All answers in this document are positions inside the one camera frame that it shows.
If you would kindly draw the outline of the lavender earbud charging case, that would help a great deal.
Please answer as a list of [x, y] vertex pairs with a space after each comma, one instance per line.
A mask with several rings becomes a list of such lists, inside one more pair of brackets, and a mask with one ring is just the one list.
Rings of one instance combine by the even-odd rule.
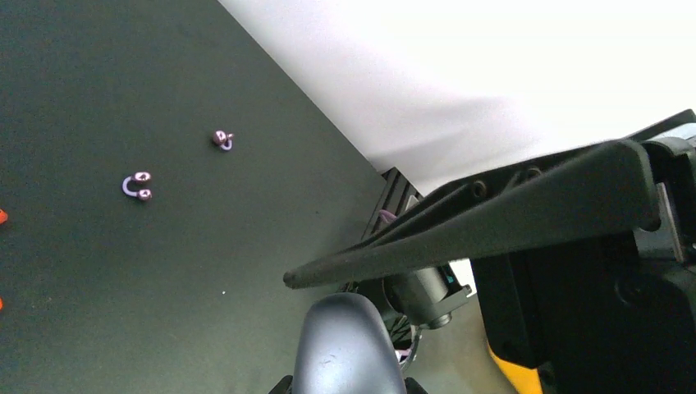
[[366, 297], [336, 293], [304, 317], [295, 358], [293, 393], [406, 393], [391, 338]]

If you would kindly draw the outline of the purple earbud with hook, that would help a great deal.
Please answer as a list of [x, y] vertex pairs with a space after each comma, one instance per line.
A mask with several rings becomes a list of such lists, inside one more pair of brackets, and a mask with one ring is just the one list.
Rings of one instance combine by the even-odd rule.
[[153, 197], [153, 192], [147, 187], [152, 180], [150, 172], [134, 172], [125, 177], [121, 182], [121, 191], [124, 195], [145, 202]]

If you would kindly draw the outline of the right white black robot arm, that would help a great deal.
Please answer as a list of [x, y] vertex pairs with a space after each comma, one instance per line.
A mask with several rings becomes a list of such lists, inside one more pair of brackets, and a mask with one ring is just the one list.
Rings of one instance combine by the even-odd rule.
[[449, 264], [385, 278], [347, 282], [339, 292], [368, 298], [384, 322], [396, 358], [406, 371], [417, 356], [422, 331], [443, 328], [452, 312], [473, 295], [461, 284]]

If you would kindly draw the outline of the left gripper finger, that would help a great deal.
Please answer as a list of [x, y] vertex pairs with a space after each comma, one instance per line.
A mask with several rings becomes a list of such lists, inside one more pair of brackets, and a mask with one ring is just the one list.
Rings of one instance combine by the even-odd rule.
[[[377, 234], [283, 281], [294, 289], [358, 282], [653, 224], [657, 157], [648, 146], [694, 122], [694, 111], [684, 110], [626, 138], [450, 182]], [[484, 197], [474, 196], [476, 181]]]

